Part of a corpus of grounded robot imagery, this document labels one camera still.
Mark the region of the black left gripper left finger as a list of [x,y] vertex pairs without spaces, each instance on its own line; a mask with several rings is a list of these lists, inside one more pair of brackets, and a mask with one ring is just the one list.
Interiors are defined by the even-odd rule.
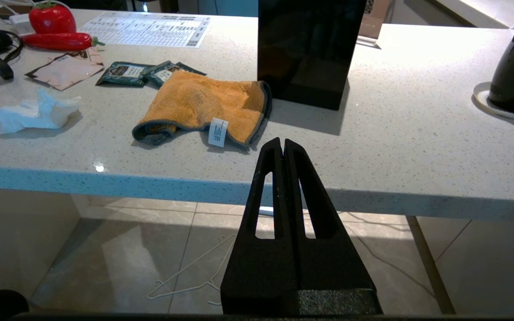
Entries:
[[[256,236],[266,175],[273,176],[274,237]],[[245,211],[220,287],[225,315],[290,315],[297,287],[279,138],[260,151]]]

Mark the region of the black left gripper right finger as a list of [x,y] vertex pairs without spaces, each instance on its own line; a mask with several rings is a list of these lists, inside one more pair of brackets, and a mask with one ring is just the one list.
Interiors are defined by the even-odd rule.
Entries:
[[375,291],[305,149],[285,140],[284,163],[298,286],[303,290]]

